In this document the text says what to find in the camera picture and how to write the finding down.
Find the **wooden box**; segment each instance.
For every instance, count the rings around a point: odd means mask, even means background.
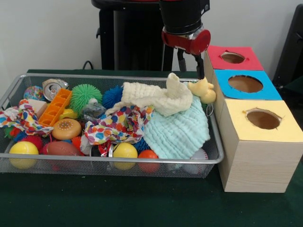
[[[225,99],[219,129],[226,192],[285,192],[303,154],[303,132],[284,101]]]
[[[251,47],[209,46],[205,51],[204,70],[213,83],[214,70],[264,70]]]
[[[218,123],[225,99],[282,100],[264,71],[214,70],[214,72],[213,85],[217,94],[214,114]]]

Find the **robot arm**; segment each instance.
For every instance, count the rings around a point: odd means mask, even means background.
[[[178,48],[181,71],[186,71],[184,52],[195,57],[198,78],[204,78],[201,53],[210,44],[210,32],[203,28],[201,16],[209,9],[209,0],[160,0],[164,22],[162,39],[168,46]]]

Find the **orange plastic tray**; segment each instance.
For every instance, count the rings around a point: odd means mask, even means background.
[[[42,116],[39,118],[40,125],[53,126],[63,113],[71,100],[71,91],[61,88]]]

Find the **light blue towel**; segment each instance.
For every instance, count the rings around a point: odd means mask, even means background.
[[[159,158],[190,159],[210,139],[207,117],[197,96],[186,111],[168,117],[154,111],[144,132],[144,140]]]

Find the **metal basket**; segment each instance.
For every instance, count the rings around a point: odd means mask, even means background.
[[[91,84],[102,93],[124,82],[140,82],[148,85],[166,86],[166,78],[137,78],[113,76],[88,75],[60,75],[60,74],[26,74],[17,77],[10,85],[2,99],[0,107],[17,106],[29,86],[42,86],[42,82],[50,79],[63,79],[69,83],[70,89],[78,84]],[[181,81],[194,81],[195,79],[181,79]],[[208,160],[180,160],[180,159],[143,159],[143,158],[112,158],[112,157],[78,157],[78,156],[50,156],[50,155],[17,155],[9,154],[14,142],[4,137],[4,130],[0,129],[0,172],[2,173],[32,173],[32,174],[71,174],[71,175],[124,175],[124,176],[157,176],[157,177],[195,177],[205,178],[213,166],[223,159],[223,147],[214,115],[209,117],[211,139],[203,145]],[[20,161],[36,159],[36,164],[25,170],[15,168],[10,158],[19,158]],[[117,163],[135,165],[129,170],[115,168]],[[146,173],[139,168],[159,165],[155,173]],[[184,168],[202,169],[201,174],[189,174]]]

